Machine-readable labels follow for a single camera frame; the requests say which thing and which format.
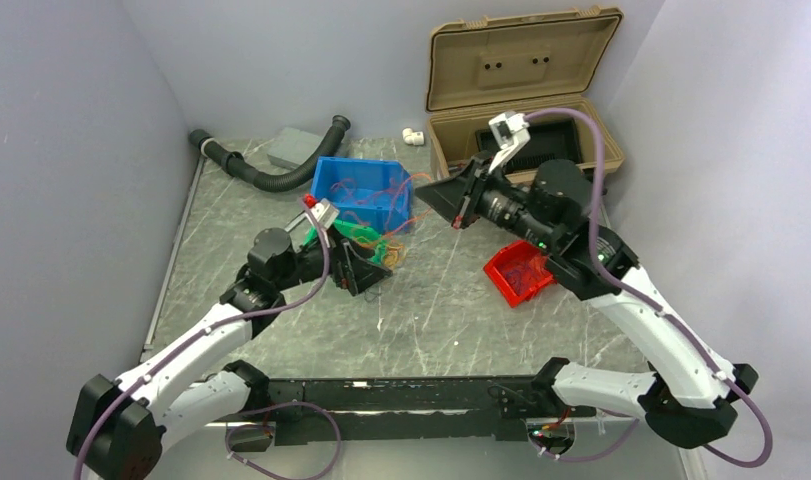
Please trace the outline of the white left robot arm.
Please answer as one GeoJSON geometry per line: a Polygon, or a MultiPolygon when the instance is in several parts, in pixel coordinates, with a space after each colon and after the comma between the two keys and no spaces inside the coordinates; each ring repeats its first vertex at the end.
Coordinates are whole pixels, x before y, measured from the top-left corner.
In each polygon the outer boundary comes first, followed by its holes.
{"type": "Polygon", "coordinates": [[[373,247],[336,227],[300,248],[284,229],[261,231],[235,282],[199,322],[134,369],[84,384],[66,440],[76,458],[74,478],[91,472],[143,479],[166,450],[205,424],[234,414],[260,417],[272,403],[266,374],[245,361],[227,364],[209,380],[205,371],[311,298],[289,304],[284,291],[311,283],[318,292],[332,280],[358,296],[390,277],[374,255],[373,247]]]}

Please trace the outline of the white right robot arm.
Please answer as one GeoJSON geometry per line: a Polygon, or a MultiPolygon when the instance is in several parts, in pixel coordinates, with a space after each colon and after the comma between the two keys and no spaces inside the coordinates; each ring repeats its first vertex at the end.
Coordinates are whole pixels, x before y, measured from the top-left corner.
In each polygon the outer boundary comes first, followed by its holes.
{"type": "Polygon", "coordinates": [[[721,358],[688,339],[682,322],[668,321],[664,300],[615,232],[601,228],[589,239],[593,186],[575,163],[547,161],[529,185],[489,163],[478,154],[458,174],[418,187],[416,197],[456,228],[483,219],[537,248],[556,282],[617,325],[651,365],[633,374],[554,357],[533,380],[536,409],[555,415],[585,406],[632,416],[685,449],[726,436],[734,402],[757,382],[755,369],[721,358]]]}

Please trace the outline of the white pipe elbow fitting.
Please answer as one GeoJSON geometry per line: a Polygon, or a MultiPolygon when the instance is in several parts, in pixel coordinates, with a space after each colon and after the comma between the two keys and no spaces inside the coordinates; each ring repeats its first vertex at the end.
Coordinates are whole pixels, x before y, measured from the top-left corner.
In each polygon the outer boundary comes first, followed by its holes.
{"type": "Polygon", "coordinates": [[[423,146],[425,144],[425,136],[423,131],[413,130],[412,128],[404,128],[401,135],[402,140],[406,145],[423,146]]]}

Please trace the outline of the green plastic bin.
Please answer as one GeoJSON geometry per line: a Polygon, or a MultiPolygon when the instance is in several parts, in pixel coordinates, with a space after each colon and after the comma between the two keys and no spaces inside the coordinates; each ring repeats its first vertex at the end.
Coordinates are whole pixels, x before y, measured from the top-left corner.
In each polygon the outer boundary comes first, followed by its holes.
{"type": "MultiPolygon", "coordinates": [[[[387,251],[387,241],[383,240],[381,235],[371,226],[336,220],[332,227],[336,228],[345,238],[352,239],[364,247],[371,247],[372,258],[370,261],[384,265],[383,256],[387,251]]],[[[316,242],[318,242],[317,231],[314,227],[310,227],[301,247],[316,242]]]]}

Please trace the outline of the blue plastic bin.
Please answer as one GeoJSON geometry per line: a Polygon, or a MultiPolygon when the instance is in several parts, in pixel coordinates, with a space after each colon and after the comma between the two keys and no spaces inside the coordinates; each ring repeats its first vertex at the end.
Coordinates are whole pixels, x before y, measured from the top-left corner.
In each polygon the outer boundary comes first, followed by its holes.
{"type": "Polygon", "coordinates": [[[321,157],[310,193],[339,210],[341,220],[386,234],[408,229],[412,219],[412,179],[396,161],[321,157]]]}

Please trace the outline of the black toolbox tray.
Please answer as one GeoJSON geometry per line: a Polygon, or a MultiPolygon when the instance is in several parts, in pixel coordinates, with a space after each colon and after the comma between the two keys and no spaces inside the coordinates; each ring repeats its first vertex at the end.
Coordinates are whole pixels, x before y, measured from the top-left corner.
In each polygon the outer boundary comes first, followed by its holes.
{"type": "Polygon", "coordinates": [[[572,119],[531,126],[529,142],[503,166],[506,174],[535,171],[546,162],[582,163],[578,129],[572,119]]]}

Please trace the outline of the red plastic bin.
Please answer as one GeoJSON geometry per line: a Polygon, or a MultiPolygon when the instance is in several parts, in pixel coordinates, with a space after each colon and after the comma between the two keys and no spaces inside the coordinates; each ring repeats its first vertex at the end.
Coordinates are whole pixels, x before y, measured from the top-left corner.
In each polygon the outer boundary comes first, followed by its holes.
{"type": "Polygon", "coordinates": [[[510,308],[535,298],[557,281],[546,269],[547,257],[525,240],[500,249],[483,271],[510,308]]]}

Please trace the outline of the tan plastic toolbox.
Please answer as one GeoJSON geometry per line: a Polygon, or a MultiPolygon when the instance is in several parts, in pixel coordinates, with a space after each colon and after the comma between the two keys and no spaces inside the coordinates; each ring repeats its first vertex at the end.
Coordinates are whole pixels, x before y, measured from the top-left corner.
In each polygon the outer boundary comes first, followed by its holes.
{"type": "Polygon", "coordinates": [[[585,96],[624,18],[618,7],[458,20],[433,30],[425,109],[430,168],[445,178],[486,150],[488,122],[506,111],[584,113],[603,139],[604,170],[626,156],[585,96]]]}

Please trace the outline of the grey flat block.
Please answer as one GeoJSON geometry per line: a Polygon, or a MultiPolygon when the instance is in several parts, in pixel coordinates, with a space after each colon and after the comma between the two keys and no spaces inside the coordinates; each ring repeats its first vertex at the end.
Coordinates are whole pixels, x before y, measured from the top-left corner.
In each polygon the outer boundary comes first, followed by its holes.
{"type": "Polygon", "coordinates": [[[294,170],[307,160],[322,140],[322,135],[285,127],[270,143],[267,158],[272,166],[294,170]]]}

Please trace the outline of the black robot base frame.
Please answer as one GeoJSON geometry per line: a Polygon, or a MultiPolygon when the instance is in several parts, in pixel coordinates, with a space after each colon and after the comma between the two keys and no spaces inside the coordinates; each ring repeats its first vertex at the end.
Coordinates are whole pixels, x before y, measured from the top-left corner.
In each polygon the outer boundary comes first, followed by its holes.
{"type": "Polygon", "coordinates": [[[276,446],[336,439],[523,441],[526,428],[595,415],[591,407],[549,399],[532,375],[277,379],[242,360],[223,370],[252,388],[226,420],[266,425],[276,446]]]}

